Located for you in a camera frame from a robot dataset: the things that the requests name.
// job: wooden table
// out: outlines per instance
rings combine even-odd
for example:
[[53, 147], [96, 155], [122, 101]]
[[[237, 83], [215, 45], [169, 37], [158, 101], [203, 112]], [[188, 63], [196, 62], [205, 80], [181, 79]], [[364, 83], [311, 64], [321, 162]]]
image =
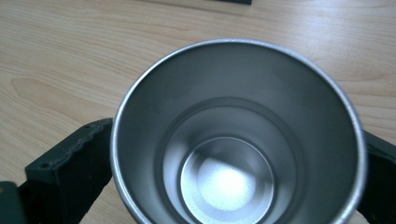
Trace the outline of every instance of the wooden table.
[[[221, 37], [293, 49], [346, 91], [364, 129], [396, 144], [396, 2], [0, 1], [0, 180], [81, 125], [114, 117], [162, 56]], [[111, 182], [82, 223], [132, 218]], [[351, 223], [364, 223], [354, 217]]]

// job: wood surface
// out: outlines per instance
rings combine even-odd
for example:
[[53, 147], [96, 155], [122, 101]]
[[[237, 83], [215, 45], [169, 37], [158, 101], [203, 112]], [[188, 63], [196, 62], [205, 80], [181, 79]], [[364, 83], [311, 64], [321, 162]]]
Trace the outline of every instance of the wood surface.
[[[301, 53], [344, 89], [364, 129], [396, 144], [396, 1], [0, 0], [0, 180], [20, 185], [46, 150], [114, 117], [164, 55], [221, 37]], [[131, 222], [113, 182], [82, 221]]]

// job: black object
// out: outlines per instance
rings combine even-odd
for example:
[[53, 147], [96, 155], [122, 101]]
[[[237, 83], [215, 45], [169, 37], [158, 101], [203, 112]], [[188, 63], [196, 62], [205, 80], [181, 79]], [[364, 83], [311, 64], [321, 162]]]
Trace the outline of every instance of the black object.
[[[20, 187], [0, 182], [0, 224], [79, 223], [111, 178], [112, 119], [87, 124], [26, 167]], [[396, 146], [365, 132], [369, 174], [358, 210], [396, 223]]]
[[367, 132], [365, 136], [369, 172], [358, 211], [371, 224], [395, 224], [396, 146]]
[[223, 2], [234, 2], [234, 3], [240, 3], [240, 4], [246, 4], [246, 5], [251, 5], [252, 0], [220, 0]]
[[79, 223], [111, 179], [111, 127], [102, 119], [76, 130], [25, 168], [18, 191], [0, 182], [0, 224]]

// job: metal cup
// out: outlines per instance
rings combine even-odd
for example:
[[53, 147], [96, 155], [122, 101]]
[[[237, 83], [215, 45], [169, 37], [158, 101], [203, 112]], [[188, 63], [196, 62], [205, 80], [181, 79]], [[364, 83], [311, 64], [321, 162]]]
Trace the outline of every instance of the metal cup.
[[335, 82], [295, 52], [246, 39], [151, 66], [120, 105], [111, 162], [139, 223], [345, 223], [367, 165]]

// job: inner wall of cup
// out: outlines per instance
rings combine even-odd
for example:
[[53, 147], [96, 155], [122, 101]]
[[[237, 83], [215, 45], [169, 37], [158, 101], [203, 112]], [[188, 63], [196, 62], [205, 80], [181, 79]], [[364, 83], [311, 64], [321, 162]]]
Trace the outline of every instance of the inner wall of cup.
[[[189, 116], [191, 126], [210, 131], [183, 136], [182, 131], [175, 133], [177, 128], [171, 130], [180, 116], [213, 99], [244, 103], [226, 106], [219, 103], [211, 109], [192, 113], [204, 117], [214, 110], [213, 116], [218, 118], [209, 119], [209, 123], [218, 122], [215, 125], [218, 128], [206, 128], [210, 125]], [[249, 108], [251, 105], [265, 108], [271, 112], [267, 114], [276, 115], [280, 122], [260, 115], [256, 107]], [[227, 106], [242, 107], [240, 110], [247, 112], [228, 110]], [[255, 128], [258, 121], [249, 121], [254, 116], [246, 116], [248, 113], [263, 118], [261, 122], [267, 120], [267, 124]], [[274, 128], [266, 132], [265, 127], [270, 129], [270, 124]], [[263, 221], [330, 221], [345, 204], [356, 175], [356, 136], [334, 90], [296, 59], [274, 49], [248, 44], [201, 46], [160, 64], [129, 97], [121, 111], [117, 132], [122, 179], [138, 209], [154, 222], [194, 221], [180, 193], [169, 187], [177, 189], [178, 180], [167, 176], [179, 176], [190, 150], [209, 135], [242, 136], [257, 145], [273, 167], [275, 180], [279, 182], [276, 191], [297, 190], [296, 198], [290, 196], [289, 206], [277, 205], [274, 200]], [[284, 138], [276, 142], [277, 147], [271, 146], [275, 142], [273, 135]], [[184, 142], [174, 142], [172, 139], [176, 136]], [[177, 144], [186, 148], [174, 151]], [[176, 165], [171, 164], [175, 159], [167, 159], [173, 156], [179, 158]], [[280, 184], [283, 173], [290, 176], [289, 183]]]

